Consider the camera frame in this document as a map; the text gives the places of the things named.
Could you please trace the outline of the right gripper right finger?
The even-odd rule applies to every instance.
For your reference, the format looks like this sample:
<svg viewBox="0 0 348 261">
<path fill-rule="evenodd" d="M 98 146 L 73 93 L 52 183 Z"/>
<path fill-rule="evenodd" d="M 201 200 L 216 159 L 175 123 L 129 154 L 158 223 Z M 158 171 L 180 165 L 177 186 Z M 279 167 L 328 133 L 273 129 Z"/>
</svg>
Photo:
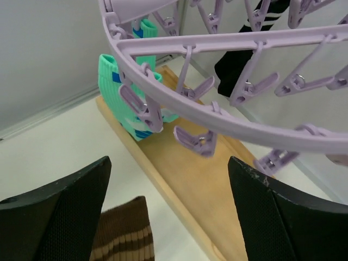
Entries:
<svg viewBox="0 0 348 261">
<path fill-rule="evenodd" d="M 249 260 L 347 260 L 347 205 L 310 195 L 230 157 Z"/>
</svg>

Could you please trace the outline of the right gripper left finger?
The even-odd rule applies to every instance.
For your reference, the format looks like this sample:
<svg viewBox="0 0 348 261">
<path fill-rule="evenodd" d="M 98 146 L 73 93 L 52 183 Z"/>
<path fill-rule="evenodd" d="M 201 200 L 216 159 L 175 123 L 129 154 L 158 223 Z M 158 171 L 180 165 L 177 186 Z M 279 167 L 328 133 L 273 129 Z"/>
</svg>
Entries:
<svg viewBox="0 0 348 261">
<path fill-rule="evenodd" d="M 1 200 L 1 260 L 89 260 L 110 174 L 104 156 Z"/>
</svg>

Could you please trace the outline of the brown cream striped sock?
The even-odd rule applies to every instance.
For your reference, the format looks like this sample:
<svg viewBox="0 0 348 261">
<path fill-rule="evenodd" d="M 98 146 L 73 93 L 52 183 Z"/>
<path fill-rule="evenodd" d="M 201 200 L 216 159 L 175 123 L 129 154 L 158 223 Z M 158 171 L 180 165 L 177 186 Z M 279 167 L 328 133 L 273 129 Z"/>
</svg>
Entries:
<svg viewBox="0 0 348 261">
<path fill-rule="evenodd" d="M 90 260 L 155 260 L 145 196 L 102 212 Z"/>
</svg>

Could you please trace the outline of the purple round clip hanger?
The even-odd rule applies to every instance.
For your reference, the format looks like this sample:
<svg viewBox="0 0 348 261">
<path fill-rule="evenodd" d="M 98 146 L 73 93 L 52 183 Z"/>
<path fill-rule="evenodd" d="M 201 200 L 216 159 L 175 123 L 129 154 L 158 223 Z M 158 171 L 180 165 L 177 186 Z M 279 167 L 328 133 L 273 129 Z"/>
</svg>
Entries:
<svg viewBox="0 0 348 261">
<path fill-rule="evenodd" d="M 331 91 L 347 88 L 347 68 L 306 81 L 301 70 L 327 45 L 347 40 L 347 18 L 334 26 L 300 28 L 303 18 L 325 7 L 328 1 L 290 1 L 289 7 L 268 31 L 261 31 L 271 1 L 253 8 L 245 2 L 247 21 L 237 33 L 220 34 L 218 28 L 223 1 L 216 1 L 207 14 L 201 1 L 197 8 L 208 31 L 206 35 L 179 33 L 177 1 L 99 1 L 102 24 L 115 58 L 122 85 L 119 96 L 153 133 L 161 132 L 168 120 L 165 109 L 193 120 L 208 132 L 191 135 L 181 127 L 173 130 L 176 140 L 197 154 L 215 152 L 217 134 L 222 133 L 271 148 L 254 162 L 266 175 L 273 175 L 302 151 L 325 154 L 335 164 L 347 165 L 347 134 L 335 133 L 310 124 L 281 129 L 242 122 L 216 102 L 200 105 L 198 100 L 220 80 L 214 65 L 228 51 L 253 50 L 228 99 L 238 107 L 260 94 L 273 90 L 278 97 L 325 87 Z M 314 49 L 287 75 L 273 72 L 257 83 L 250 81 L 262 54 L 272 48 L 314 45 Z"/>
</svg>

